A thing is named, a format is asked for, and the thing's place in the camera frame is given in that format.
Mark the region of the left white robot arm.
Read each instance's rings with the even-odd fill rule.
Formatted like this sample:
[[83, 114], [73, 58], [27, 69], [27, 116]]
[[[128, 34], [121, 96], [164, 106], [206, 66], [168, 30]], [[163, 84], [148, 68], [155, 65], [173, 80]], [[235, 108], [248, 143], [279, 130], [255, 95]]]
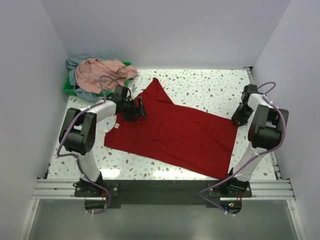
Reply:
[[99, 196], [104, 190], [102, 174], [93, 154], [97, 124], [116, 114], [122, 115], [125, 121], [148, 116], [143, 98], [132, 98], [128, 87], [117, 85], [113, 93], [103, 93], [103, 99], [93, 105], [69, 108], [60, 130], [56, 155], [75, 158], [81, 182], [87, 183], [85, 189], [92, 196]]

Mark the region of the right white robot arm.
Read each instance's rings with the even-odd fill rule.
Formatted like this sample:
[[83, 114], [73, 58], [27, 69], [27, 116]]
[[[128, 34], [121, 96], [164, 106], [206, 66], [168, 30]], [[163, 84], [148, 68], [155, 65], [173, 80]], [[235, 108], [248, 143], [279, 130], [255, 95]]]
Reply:
[[283, 144], [286, 136], [289, 111], [279, 108], [268, 100], [259, 87], [248, 84], [243, 88], [241, 102], [233, 114], [231, 121], [237, 127], [244, 126], [253, 117], [248, 134], [248, 147], [240, 161], [227, 175], [221, 188], [230, 197], [249, 188], [251, 176], [266, 154]]

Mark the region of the red t shirt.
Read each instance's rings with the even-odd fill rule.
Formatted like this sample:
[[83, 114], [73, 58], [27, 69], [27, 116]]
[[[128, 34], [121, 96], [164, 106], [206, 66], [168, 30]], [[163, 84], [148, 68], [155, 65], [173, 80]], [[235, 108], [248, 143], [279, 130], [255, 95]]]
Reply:
[[175, 105], [157, 78], [139, 96], [148, 117], [125, 121], [117, 114], [104, 146], [226, 178], [237, 136], [230, 119]]

